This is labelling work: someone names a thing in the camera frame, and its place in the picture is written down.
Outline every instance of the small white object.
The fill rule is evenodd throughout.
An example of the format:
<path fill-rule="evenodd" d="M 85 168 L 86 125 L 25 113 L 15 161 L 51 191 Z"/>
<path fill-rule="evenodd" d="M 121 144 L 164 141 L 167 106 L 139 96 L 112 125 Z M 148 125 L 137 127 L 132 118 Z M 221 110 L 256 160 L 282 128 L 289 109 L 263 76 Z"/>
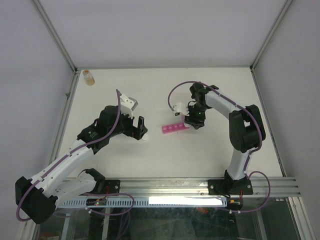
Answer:
<path fill-rule="evenodd" d="M 142 138 L 141 138 L 143 141 L 147 141 L 149 139 L 149 135 L 148 133 L 145 133 Z"/>
<path fill-rule="evenodd" d="M 187 104 L 183 102 L 177 102 L 175 105 L 173 105 L 173 113 L 174 114 L 182 114 L 185 116 L 189 116 L 189 110 L 187 107 Z"/>
<path fill-rule="evenodd" d="M 124 94 L 120 96 L 120 100 L 121 112 L 125 115 L 129 114 L 130 118 L 133 118 L 134 110 L 138 105 L 137 100 L 133 99 L 132 97 L 127 97 Z"/>

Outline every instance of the black cable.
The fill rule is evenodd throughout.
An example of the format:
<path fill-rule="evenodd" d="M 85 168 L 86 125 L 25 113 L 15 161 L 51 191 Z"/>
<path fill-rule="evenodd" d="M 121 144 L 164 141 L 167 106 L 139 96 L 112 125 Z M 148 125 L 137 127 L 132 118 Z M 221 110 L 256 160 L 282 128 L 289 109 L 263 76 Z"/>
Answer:
<path fill-rule="evenodd" d="M 190 103 L 196 103 L 196 101 L 190 101 L 190 102 L 188 102 L 188 104 L 187 104 L 187 106 L 189 107 L 189 104 Z"/>
<path fill-rule="evenodd" d="M 89 170 L 89 169 L 87 168 L 87 169 L 82 170 L 77 177 L 79 177 L 80 174 L 82 174 L 84 171 L 87 171 L 87 170 Z"/>

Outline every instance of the white bracket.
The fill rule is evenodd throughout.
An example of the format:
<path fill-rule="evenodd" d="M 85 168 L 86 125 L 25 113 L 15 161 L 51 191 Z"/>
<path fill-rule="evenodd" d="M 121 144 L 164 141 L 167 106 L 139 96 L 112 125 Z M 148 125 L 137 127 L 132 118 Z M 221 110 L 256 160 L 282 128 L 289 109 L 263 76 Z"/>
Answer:
<path fill-rule="evenodd" d="M 133 118 L 134 110 L 138 106 L 137 100 L 124 94 L 120 96 L 120 100 L 121 112 L 125 115 L 129 114 L 130 118 Z"/>
<path fill-rule="evenodd" d="M 183 102 L 177 102 L 172 108 L 175 115 L 182 114 L 184 116 L 189 116 L 188 106 Z"/>

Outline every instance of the white arm segment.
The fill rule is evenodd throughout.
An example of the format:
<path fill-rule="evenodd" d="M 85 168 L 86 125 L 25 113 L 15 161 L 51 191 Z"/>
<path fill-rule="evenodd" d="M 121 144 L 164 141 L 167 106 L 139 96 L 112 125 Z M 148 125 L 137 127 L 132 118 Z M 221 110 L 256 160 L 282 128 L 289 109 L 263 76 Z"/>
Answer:
<path fill-rule="evenodd" d="M 84 144 L 82 140 L 75 140 L 70 148 L 59 156 L 55 161 L 53 161 L 49 166 L 44 170 L 40 171 L 36 175 L 32 176 L 31 183 L 33 184 L 36 180 L 45 174 L 56 162 L 58 162 L 65 155 L 70 155 L 70 151 L 76 147 Z M 63 162 L 61 162 L 52 172 L 50 172 L 41 182 L 36 185 L 37 189 L 42 188 L 43 194 L 49 198 L 57 188 L 59 184 L 79 165 L 87 161 L 89 158 L 93 157 L 94 152 L 91 148 L 82 147 L 79 150 L 75 151 L 72 155 L 68 156 Z"/>
<path fill-rule="evenodd" d="M 59 185 L 52 194 L 57 196 L 58 199 L 55 202 L 56 208 L 66 201 L 69 201 L 83 193 L 91 192 L 96 185 L 96 181 L 93 176 L 88 173 L 82 172 L 76 179 L 68 181 Z"/>
<path fill-rule="evenodd" d="M 210 91 L 205 95 L 205 104 L 208 107 L 216 109 L 219 113 L 221 113 L 227 119 L 229 119 L 229 113 L 232 113 L 233 111 L 241 110 L 240 108 L 234 106 L 233 104 L 223 99 L 213 91 Z M 229 173 L 230 177 L 233 180 L 243 179 L 246 176 L 244 173 L 244 167 L 245 167 L 246 160 L 248 158 L 250 150 L 248 150 L 245 153 L 242 153 L 241 151 L 233 149 L 231 163 L 227 168 L 227 172 Z"/>

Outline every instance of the metal corner post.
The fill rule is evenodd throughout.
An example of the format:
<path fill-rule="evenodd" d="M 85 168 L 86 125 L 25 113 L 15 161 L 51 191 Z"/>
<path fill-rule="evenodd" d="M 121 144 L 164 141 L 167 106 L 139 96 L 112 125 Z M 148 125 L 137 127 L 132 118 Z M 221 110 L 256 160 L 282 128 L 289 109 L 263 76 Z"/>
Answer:
<path fill-rule="evenodd" d="M 265 107 L 266 106 L 265 105 L 265 101 L 264 101 L 264 98 L 262 96 L 260 87 L 259 87 L 259 85 L 257 83 L 257 79 L 256 79 L 256 75 L 255 75 L 255 70 L 254 69 L 251 70 L 251 74 L 252 74 L 252 78 L 253 78 L 253 82 L 254 82 L 254 85 L 255 85 L 256 92 L 258 93 L 258 97 L 259 97 L 259 100 L 260 100 L 260 103 L 261 103 L 261 106 L 262 106 L 262 111 L 263 111 L 263 114 L 265 116 L 266 125 L 267 125 L 267 127 L 269 129 L 269 132 L 270 132 L 272 144 L 273 144 L 274 151 L 275 151 L 276 157 L 278 159 L 278 162 L 279 162 L 279 165 L 280 165 L 280 168 L 281 168 L 282 175 L 284 177 L 286 177 L 287 176 L 287 172 L 286 172 L 286 169 L 285 169 L 285 166 L 284 166 L 283 162 L 281 161 L 281 157 L 280 157 L 280 154 L 279 154 L 279 151 L 278 151 L 278 148 L 277 148 L 277 144 L 276 144 L 276 141 L 275 141 L 275 138 L 274 138 L 274 134 L 273 134 L 270 122 L 269 122 L 268 112 L 267 112 L 267 109 Z"/>
<path fill-rule="evenodd" d="M 265 53 L 267 47 L 269 46 L 273 36 L 275 35 L 280 23 L 282 22 L 282 20 L 284 19 L 284 17 L 286 16 L 290 6 L 292 5 L 292 3 L 294 2 L 294 0 L 285 0 L 285 3 L 283 4 L 280 12 L 278 13 L 273 25 L 271 26 L 268 34 L 266 35 L 266 38 L 263 41 L 263 44 L 258 52 L 258 54 L 256 55 L 253 63 L 251 64 L 251 69 L 254 70 L 256 68 L 256 66 L 258 65 L 261 57 L 263 56 L 263 54 Z"/>
<path fill-rule="evenodd" d="M 48 32 L 50 33 L 54 43 L 58 47 L 59 51 L 61 52 L 62 56 L 64 57 L 65 61 L 68 63 L 69 67 L 71 68 L 72 72 L 77 71 L 77 67 L 75 66 L 73 60 L 71 59 L 69 53 L 67 52 L 66 47 L 64 46 L 63 42 L 61 41 L 54 25 L 52 24 L 51 20 L 48 17 L 43 5 L 41 4 L 40 0 L 31 0 L 35 10 L 39 14 L 40 18 L 42 19 L 44 25 L 46 26 Z"/>
<path fill-rule="evenodd" d="M 69 113 L 71 110 L 71 105 L 72 105 L 72 102 L 74 100 L 74 96 L 76 93 L 79 75 L 80 75 L 80 71 L 77 71 L 76 73 L 72 74 L 72 79 L 71 79 L 71 83 L 70 83 L 68 92 L 65 94 L 66 98 L 65 98 L 64 105 L 63 105 L 63 109 L 62 109 L 59 125 L 57 128 L 57 132 L 55 134 L 54 143 L 51 148 L 50 155 L 49 155 L 48 165 L 51 162 L 53 162 L 59 155 L 61 143 L 62 143 L 65 129 L 67 126 Z"/>

